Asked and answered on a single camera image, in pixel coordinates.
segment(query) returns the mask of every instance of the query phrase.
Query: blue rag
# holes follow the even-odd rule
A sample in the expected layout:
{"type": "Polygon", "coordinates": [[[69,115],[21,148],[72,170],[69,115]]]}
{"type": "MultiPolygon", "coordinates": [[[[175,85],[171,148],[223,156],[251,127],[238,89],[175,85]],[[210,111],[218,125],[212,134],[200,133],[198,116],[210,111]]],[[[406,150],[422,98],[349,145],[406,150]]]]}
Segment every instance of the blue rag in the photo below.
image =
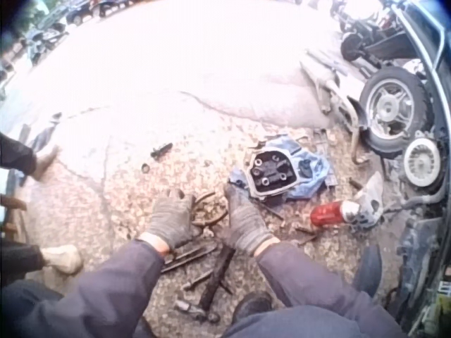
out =
{"type": "MultiPolygon", "coordinates": [[[[288,150],[290,153],[299,149],[299,144],[291,137],[283,135],[271,141],[267,141],[266,146],[272,146],[279,149],[288,150]]],[[[310,160],[310,168],[312,172],[311,178],[302,178],[301,183],[289,189],[285,193],[285,199],[310,199],[318,191],[323,184],[330,169],[329,162],[322,156],[311,153],[310,151],[301,149],[291,156],[295,168],[299,167],[299,162],[310,160]]],[[[230,173],[229,180],[234,184],[247,185],[245,173],[239,168],[233,168],[230,173]]]]}

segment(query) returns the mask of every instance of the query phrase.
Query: hammer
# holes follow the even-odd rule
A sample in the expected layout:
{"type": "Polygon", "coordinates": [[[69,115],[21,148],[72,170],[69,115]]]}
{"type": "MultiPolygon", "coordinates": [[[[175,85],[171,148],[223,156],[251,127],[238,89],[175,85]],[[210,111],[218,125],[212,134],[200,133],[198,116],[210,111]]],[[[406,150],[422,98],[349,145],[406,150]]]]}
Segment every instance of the hammer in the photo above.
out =
{"type": "Polygon", "coordinates": [[[184,299],[178,299],[175,301],[174,308],[180,312],[189,314],[192,319],[198,320],[199,322],[207,320],[211,324],[218,323],[221,318],[217,313],[210,312],[211,303],[213,302],[216,291],[221,285],[221,280],[224,278],[234,254],[234,249],[223,245],[218,258],[216,259],[210,279],[205,286],[204,292],[202,292],[199,304],[195,305],[184,299]]]}

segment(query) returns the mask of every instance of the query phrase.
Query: wrist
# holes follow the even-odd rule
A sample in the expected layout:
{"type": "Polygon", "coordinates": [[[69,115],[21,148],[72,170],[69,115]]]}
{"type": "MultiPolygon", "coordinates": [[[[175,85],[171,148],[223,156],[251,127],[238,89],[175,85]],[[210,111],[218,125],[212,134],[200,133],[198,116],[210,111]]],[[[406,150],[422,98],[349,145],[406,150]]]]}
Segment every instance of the wrist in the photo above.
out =
{"type": "Polygon", "coordinates": [[[143,232],[140,236],[137,237],[138,240],[148,243],[148,245],[152,246],[155,250],[157,250],[162,256],[171,251],[169,245],[159,236],[155,234],[149,234],[148,232],[143,232]]]}
{"type": "Polygon", "coordinates": [[[259,247],[254,251],[254,257],[256,258],[258,255],[260,255],[263,251],[266,250],[269,246],[280,243],[279,238],[273,237],[270,239],[267,239],[265,242],[261,243],[259,247]]]}

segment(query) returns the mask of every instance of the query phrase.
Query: sleeve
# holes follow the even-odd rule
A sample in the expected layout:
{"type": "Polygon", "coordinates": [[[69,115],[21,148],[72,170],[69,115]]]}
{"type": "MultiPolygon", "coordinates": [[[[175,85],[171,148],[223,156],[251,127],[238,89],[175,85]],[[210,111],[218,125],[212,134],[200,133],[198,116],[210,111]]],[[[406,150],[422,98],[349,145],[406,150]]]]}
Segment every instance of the sleeve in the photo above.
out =
{"type": "Polygon", "coordinates": [[[60,301],[39,302],[20,325],[32,330],[23,336],[131,337],[163,264],[150,245],[130,242],[60,301]]]}
{"type": "Polygon", "coordinates": [[[357,322],[369,337],[406,337],[400,326],[365,292],[358,292],[288,243],[274,244],[257,262],[276,296],[286,306],[325,308],[357,322]]]}

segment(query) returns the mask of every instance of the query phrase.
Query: hand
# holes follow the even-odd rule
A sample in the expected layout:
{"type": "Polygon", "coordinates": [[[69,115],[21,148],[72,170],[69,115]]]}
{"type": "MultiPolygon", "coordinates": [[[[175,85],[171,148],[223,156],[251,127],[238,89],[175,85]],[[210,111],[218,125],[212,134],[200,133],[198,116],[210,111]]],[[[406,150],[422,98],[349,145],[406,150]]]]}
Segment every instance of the hand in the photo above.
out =
{"type": "Polygon", "coordinates": [[[154,202],[150,225],[144,234],[161,238],[171,250],[188,243],[192,236],[193,205],[193,195],[185,196],[180,189],[166,191],[154,202]]]}
{"type": "Polygon", "coordinates": [[[225,242],[228,246],[253,256],[261,244],[275,237],[267,228],[258,209],[237,187],[227,184],[224,194],[228,200],[229,213],[225,242]]]}

